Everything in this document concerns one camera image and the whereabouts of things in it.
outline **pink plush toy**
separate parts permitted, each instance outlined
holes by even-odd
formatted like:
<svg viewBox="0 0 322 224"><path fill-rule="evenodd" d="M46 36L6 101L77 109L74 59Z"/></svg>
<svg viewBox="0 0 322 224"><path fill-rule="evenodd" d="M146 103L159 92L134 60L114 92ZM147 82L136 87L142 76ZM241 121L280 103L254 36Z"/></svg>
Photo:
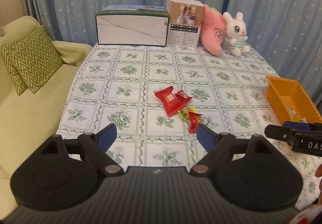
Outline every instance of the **pink plush toy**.
<svg viewBox="0 0 322 224"><path fill-rule="evenodd" d="M219 55L221 45L227 34L227 22L216 10L211 10L205 5L200 37L203 46L213 55Z"/></svg>

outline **bunny ear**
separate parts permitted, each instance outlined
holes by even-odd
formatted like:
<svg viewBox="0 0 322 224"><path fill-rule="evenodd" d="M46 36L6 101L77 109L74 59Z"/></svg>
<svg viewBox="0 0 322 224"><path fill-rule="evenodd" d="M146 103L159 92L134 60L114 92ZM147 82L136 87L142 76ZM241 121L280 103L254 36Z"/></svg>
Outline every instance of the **bunny ear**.
<svg viewBox="0 0 322 224"><path fill-rule="evenodd" d="M231 14L229 14L228 12L224 12L223 13L223 18L228 22L232 20L232 16Z"/></svg>
<svg viewBox="0 0 322 224"><path fill-rule="evenodd" d="M236 19L242 21L243 20L243 14L241 12L237 12Z"/></svg>
<svg viewBox="0 0 322 224"><path fill-rule="evenodd" d="M204 5L204 12L203 12L203 18L202 18L202 22L205 25L212 25L212 23L214 22L212 13L211 13L211 9L209 9L208 5Z"/></svg>

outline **person's hand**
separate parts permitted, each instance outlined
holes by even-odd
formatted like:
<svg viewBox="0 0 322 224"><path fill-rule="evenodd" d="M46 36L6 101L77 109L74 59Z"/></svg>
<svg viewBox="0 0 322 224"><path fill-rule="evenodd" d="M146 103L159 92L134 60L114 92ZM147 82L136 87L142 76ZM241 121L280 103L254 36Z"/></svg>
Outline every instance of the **person's hand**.
<svg viewBox="0 0 322 224"><path fill-rule="evenodd" d="M322 177L322 164L318 167L317 171L315 172L315 176L316 177ZM320 185L319 185L319 189L320 189L320 195L319 195L319 205L322 205L322 179L320 181Z"/></svg>

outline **orange plastic basket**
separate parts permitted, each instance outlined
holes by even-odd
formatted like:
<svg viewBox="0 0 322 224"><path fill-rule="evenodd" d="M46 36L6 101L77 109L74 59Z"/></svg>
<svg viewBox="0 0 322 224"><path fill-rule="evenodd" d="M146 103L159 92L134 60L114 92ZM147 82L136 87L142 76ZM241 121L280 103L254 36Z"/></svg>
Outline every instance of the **orange plastic basket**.
<svg viewBox="0 0 322 224"><path fill-rule="evenodd" d="M266 97L280 124L285 121L299 121L306 118L308 123L322 123L322 117L306 94L300 83L295 80L266 76L268 89Z"/></svg>

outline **green zigzag pillow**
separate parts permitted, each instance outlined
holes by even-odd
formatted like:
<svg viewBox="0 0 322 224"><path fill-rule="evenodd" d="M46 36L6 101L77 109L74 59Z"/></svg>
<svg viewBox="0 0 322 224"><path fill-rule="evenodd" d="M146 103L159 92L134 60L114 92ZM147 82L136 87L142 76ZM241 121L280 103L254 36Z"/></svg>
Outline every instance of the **green zigzag pillow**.
<svg viewBox="0 0 322 224"><path fill-rule="evenodd" d="M0 47L0 53L4 59L5 65L7 66L11 80L16 88L18 96L20 96L22 93L24 93L25 90L28 89L28 87L27 87L26 83L24 83L18 70L16 70L15 67L12 65L12 63L10 62L9 57L11 54L11 48L14 48L16 46L16 44L21 43L24 38L25 37L20 38L10 44Z"/></svg>
<svg viewBox="0 0 322 224"><path fill-rule="evenodd" d="M9 60L33 93L63 64L43 25L10 49Z"/></svg>

